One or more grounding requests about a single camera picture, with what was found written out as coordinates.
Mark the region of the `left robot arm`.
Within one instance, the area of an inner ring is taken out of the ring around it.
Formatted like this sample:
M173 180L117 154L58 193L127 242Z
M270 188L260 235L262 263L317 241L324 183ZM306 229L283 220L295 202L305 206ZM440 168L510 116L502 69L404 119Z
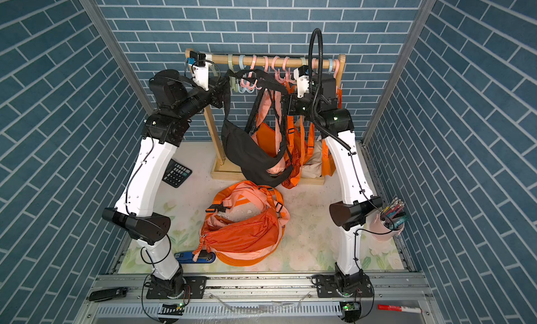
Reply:
M104 209L102 217L141 246L141 258L152 268L145 287L160 298L175 299L184 297L188 287L172 250L171 219L155 212L155 198L191 118L209 105L223 106L229 95L229 78L210 77L201 70L188 78L177 70L163 70L148 86L157 108L143 126L141 147L123 194Z

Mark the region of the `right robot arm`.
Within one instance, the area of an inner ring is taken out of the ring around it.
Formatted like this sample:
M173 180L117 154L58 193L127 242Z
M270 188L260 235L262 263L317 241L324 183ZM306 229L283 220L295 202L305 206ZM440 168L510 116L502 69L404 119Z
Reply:
M369 188L359 160L355 128L347 109L338 106L337 82L322 72L323 37L314 29L308 46L308 62L294 72L296 91L286 100L287 114L300 115L319 131L334 160L342 200L329 206L339 229L335 272L313 277L320 297L373 297L371 280L359 259L360 241L367 216L382 203Z

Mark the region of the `black sling bag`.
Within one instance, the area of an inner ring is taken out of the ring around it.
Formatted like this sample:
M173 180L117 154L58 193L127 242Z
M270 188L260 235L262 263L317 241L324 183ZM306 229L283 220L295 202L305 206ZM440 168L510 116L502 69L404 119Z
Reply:
M231 82L231 78L233 77L238 80L243 79L245 82L248 81L254 84L256 87L259 87L260 90L263 88L268 88L290 96L285 86L277 82L274 77L263 70L240 70L238 72L228 70L225 75L225 78L227 79L225 84L229 84L229 82ZM223 149L227 159L240 167L243 176L248 181L256 184L253 181L253 175L262 169L262 166L267 160L261 156L260 148L253 142L253 139L248 131L250 124L253 122L253 108L248 118L246 127L239 128L237 125L229 121L230 106L231 91L226 90L225 102L223 106L225 118L223 119L221 130Z

